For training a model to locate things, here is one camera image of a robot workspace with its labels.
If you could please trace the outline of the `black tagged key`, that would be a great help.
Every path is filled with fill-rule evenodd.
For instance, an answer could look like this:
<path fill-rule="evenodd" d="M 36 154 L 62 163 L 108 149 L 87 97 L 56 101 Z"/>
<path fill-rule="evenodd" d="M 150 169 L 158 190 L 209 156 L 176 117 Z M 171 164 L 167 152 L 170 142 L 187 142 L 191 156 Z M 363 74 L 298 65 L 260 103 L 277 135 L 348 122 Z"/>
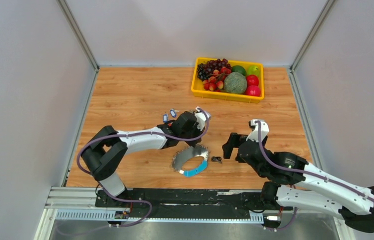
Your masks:
<path fill-rule="evenodd" d="M 220 157 L 220 156 L 212 156 L 212 157 L 211 157 L 211 161 L 212 161 L 212 162 L 215 162 L 215 163 L 220 163 L 220 164 L 222 164 L 222 157 Z"/>

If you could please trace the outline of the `large keyring with small rings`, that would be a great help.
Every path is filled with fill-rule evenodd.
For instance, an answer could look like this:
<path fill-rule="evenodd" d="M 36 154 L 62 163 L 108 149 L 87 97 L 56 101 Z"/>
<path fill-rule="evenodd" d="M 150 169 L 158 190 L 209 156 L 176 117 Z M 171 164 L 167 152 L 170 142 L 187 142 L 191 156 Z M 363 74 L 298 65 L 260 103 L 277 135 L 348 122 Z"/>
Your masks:
<path fill-rule="evenodd" d="M 178 151 L 172 158 L 173 171 L 186 178 L 194 177 L 208 167 L 209 150 L 203 145 L 189 146 Z"/>

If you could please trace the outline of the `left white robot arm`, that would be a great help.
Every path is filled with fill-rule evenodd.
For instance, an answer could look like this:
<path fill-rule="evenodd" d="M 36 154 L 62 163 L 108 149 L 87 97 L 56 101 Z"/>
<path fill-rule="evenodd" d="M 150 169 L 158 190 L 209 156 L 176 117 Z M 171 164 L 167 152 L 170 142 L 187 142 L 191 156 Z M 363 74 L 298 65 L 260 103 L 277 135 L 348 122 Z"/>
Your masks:
<path fill-rule="evenodd" d="M 145 150 L 162 150 L 174 147 L 178 142 L 195 146 L 209 128 L 211 116 L 197 107 L 185 111 L 175 120 L 167 121 L 153 128 L 137 131 L 115 130 L 111 125 L 103 127 L 79 151 L 76 162 L 87 166 L 83 172 L 91 175 L 108 193 L 108 200 L 115 207 L 127 202 L 125 185 L 116 173 L 123 157 Z"/>

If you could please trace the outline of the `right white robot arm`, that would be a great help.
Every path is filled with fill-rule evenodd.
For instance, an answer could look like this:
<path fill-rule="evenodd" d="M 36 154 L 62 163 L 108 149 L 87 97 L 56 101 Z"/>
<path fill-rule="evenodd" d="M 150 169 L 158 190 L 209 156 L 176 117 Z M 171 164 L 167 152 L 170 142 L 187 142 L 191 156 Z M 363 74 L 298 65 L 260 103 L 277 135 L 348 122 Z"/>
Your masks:
<path fill-rule="evenodd" d="M 291 152 L 271 152 L 265 148 L 266 140 L 256 142 L 233 132 L 222 146 L 224 159 L 237 148 L 235 160 L 268 179 L 260 194 L 265 208 L 318 211 L 343 220 L 354 230 L 374 233 L 374 186 L 346 183 Z"/>

